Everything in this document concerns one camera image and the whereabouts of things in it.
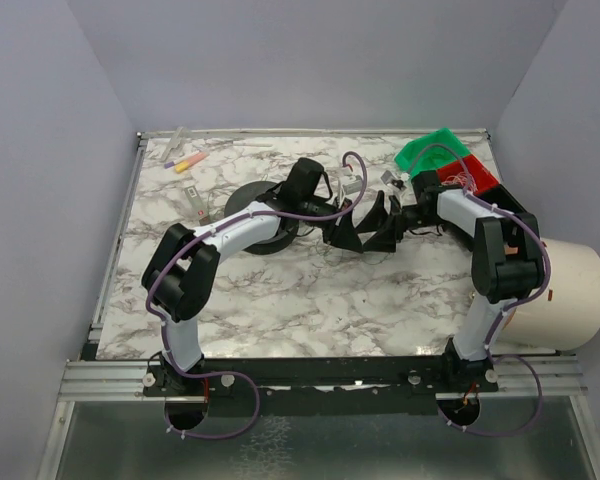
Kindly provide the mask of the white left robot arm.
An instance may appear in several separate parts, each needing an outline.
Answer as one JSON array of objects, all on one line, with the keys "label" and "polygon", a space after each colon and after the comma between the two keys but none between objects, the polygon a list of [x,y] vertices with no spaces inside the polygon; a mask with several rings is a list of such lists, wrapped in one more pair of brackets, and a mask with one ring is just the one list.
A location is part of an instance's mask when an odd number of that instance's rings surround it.
[{"label": "white left robot arm", "polygon": [[259,194],[245,208],[221,221],[188,229],[180,223],[169,227],[143,273],[147,290],[146,309],[160,319],[162,355],[182,376],[193,377],[192,369],[202,360],[196,316],[208,302],[218,267],[234,254],[275,238],[283,223],[303,222],[323,231],[323,242],[356,253],[362,242],[353,226],[354,208],[367,186],[367,169],[362,157],[346,152],[347,160],[358,161],[362,173],[358,196],[334,204],[315,194],[324,167],[300,158],[287,178]]}]

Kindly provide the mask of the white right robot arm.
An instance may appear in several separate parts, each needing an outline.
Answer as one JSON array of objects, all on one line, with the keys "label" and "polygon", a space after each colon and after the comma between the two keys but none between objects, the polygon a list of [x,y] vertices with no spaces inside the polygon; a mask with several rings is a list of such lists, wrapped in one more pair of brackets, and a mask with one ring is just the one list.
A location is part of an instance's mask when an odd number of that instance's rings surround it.
[{"label": "white right robot arm", "polygon": [[548,286],[551,263],[539,238],[536,217],[526,210],[509,211],[463,189],[444,185],[433,171],[412,180],[416,202],[403,206],[384,193],[357,225],[371,237],[366,252],[393,252],[413,228],[451,224],[472,240],[471,279],[476,291],[469,313],[448,350],[460,361],[490,357],[490,348],[513,310],[540,296]]}]

